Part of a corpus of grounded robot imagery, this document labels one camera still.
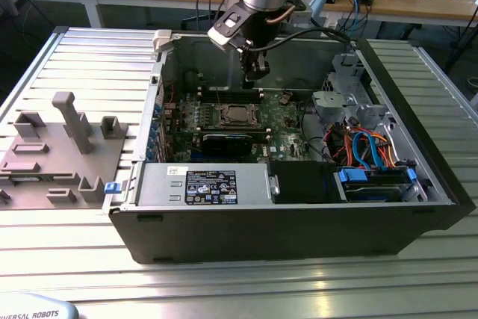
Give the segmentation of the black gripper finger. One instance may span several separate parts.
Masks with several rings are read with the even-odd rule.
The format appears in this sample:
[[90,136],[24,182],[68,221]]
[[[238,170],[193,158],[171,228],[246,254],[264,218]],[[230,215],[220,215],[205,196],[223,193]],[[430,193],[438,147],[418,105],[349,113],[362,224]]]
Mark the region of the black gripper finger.
[[255,72],[258,80],[264,78],[270,73],[270,65],[267,61],[266,53],[260,53],[258,55],[257,61],[255,62]]
[[257,62],[257,54],[248,49],[244,49],[240,54],[240,64],[246,81],[256,80],[255,63]]

